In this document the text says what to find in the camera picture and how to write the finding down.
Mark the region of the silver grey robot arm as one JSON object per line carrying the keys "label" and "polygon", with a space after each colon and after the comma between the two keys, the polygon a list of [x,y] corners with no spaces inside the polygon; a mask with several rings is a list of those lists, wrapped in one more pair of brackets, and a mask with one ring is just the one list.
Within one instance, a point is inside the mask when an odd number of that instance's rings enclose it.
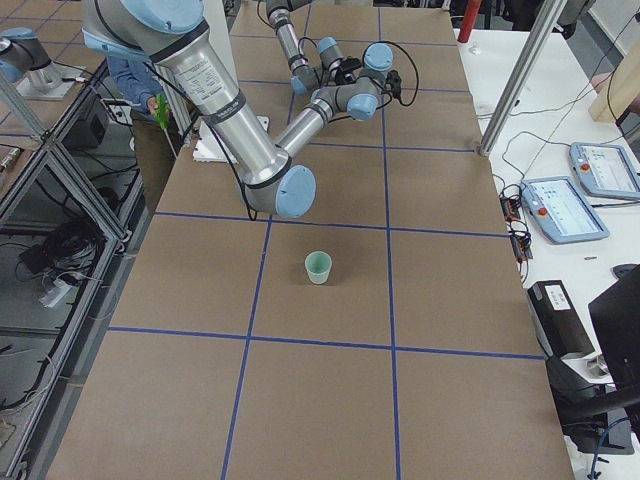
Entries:
{"label": "silver grey robot arm", "polygon": [[88,48],[108,56],[144,61],[169,69],[204,122],[222,139],[241,168],[241,192],[258,212],[297,218],[312,206],[316,180],[293,162],[298,152],[335,115],[371,119],[380,105],[393,53],[374,43],[362,59],[345,58],[331,37],[317,46],[322,66],[311,67],[290,21],[300,1],[269,1],[266,13],[292,73],[298,93],[310,102],[286,129],[271,138],[237,82],[209,42],[200,1],[85,1],[83,34]]}
{"label": "silver grey robot arm", "polygon": [[291,22],[291,13],[310,1],[275,0],[266,2],[267,21],[274,30],[291,73],[291,87],[296,95],[305,94],[335,80],[339,65],[345,56],[333,37],[317,42],[317,53],[321,66],[313,67],[301,46]]}

